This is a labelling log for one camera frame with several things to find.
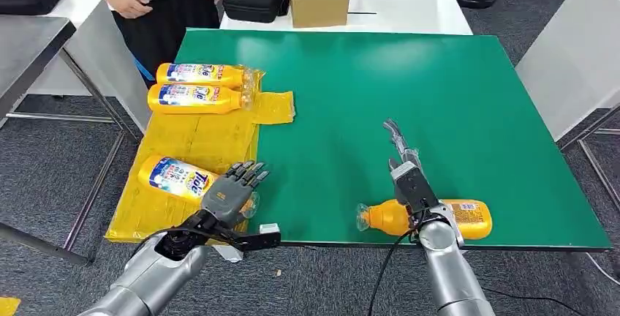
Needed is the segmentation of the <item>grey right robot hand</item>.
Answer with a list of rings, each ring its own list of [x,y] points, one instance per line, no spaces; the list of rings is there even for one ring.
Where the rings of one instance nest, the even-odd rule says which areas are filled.
[[[410,148],[397,123],[391,118],[383,122],[389,131],[399,159],[388,160],[395,198],[403,205],[411,220],[421,222],[427,210],[439,204],[430,184],[424,176],[418,150]]]

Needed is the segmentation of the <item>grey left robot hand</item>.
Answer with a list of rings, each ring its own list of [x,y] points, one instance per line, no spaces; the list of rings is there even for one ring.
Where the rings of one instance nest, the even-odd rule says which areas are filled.
[[[208,188],[200,207],[229,228],[252,218],[260,201],[256,187],[269,174],[264,166],[264,162],[254,160],[232,164]]]

